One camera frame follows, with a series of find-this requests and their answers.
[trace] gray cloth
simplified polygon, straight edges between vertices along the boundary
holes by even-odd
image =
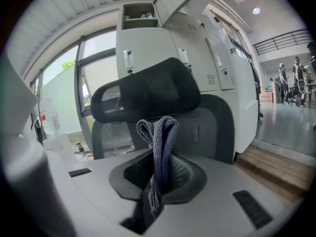
[[[137,122],[137,132],[145,140],[154,154],[154,174],[151,178],[149,204],[155,216],[160,209],[161,195],[168,185],[169,157],[179,129],[178,122],[169,116],[151,124],[146,120]]]

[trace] chair backrest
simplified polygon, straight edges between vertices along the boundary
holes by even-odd
[[[174,153],[233,160],[229,106],[220,97],[200,95],[191,73],[175,58],[100,87],[92,96],[91,112],[96,119],[94,159],[148,148],[137,134],[137,121],[169,115],[179,122]]]

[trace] balcony railing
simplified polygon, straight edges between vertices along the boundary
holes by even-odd
[[[301,45],[312,42],[313,38],[307,29],[281,34],[271,39],[254,44],[258,55],[279,50],[293,45]]]

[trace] tree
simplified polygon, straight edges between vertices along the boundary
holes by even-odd
[[[75,63],[76,63],[76,60],[73,60],[73,61],[65,61],[65,63],[62,63],[63,71],[65,71],[66,69],[68,69],[69,67],[71,67],[72,65],[74,65]]]

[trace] gray floor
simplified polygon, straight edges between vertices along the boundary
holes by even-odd
[[[261,103],[261,112],[257,139],[316,157],[315,108]]]

